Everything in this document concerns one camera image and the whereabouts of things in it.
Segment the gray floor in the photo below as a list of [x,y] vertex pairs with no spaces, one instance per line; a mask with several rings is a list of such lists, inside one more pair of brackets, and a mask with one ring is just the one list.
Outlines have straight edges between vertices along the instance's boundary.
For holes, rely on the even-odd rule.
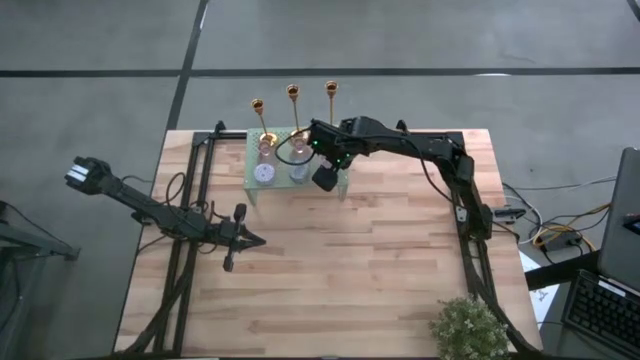
[[[0,0],[0,70],[179,69],[197,4]],[[222,0],[209,4],[194,68],[640,66],[638,36],[624,0]],[[302,89],[301,118],[326,119],[326,80],[191,79],[178,128],[212,128],[217,120],[257,126],[255,97],[265,100],[270,125],[290,124],[284,87],[292,82]],[[621,150],[639,141],[639,76],[335,80],[338,118],[489,128],[503,179],[514,186],[613,175]],[[0,79],[0,198],[83,248],[77,263],[48,260],[23,358],[110,351],[140,227],[122,206],[74,192],[62,177],[74,156],[92,155],[118,175],[152,178],[176,83]],[[604,203],[611,190],[524,195],[549,218]],[[587,234],[599,244],[602,230]],[[561,300],[549,320],[558,319]],[[557,345],[556,331],[543,329],[549,351],[587,356],[570,334]]]

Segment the wooden table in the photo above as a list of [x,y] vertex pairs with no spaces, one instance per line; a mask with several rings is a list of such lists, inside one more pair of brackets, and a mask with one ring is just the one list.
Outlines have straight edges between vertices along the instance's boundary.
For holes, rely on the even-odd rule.
[[[482,200],[503,206],[489,132],[462,131]],[[171,176],[186,171],[192,133],[168,132],[154,198],[163,200]],[[231,214],[248,203],[245,145],[216,144],[209,200]],[[436,167],[427,166],[446,191]],[[360,156],[350,177],[344,202],[315,186],[262,192],[246,224],[268,243],[236,255],[233,273],[222,269],[226,249],[198,255],[183,356],[436,356],[428,323],[441,309],[437,301],[466,294],[451,204],[429,186],[416,159]],[[158,234],[145,230],[141,245]],[[116,349],[158,309],[170,247],[166,240],[137,258]],[[513,237],[494,233],[488,247],[502,308],[541,347]]]

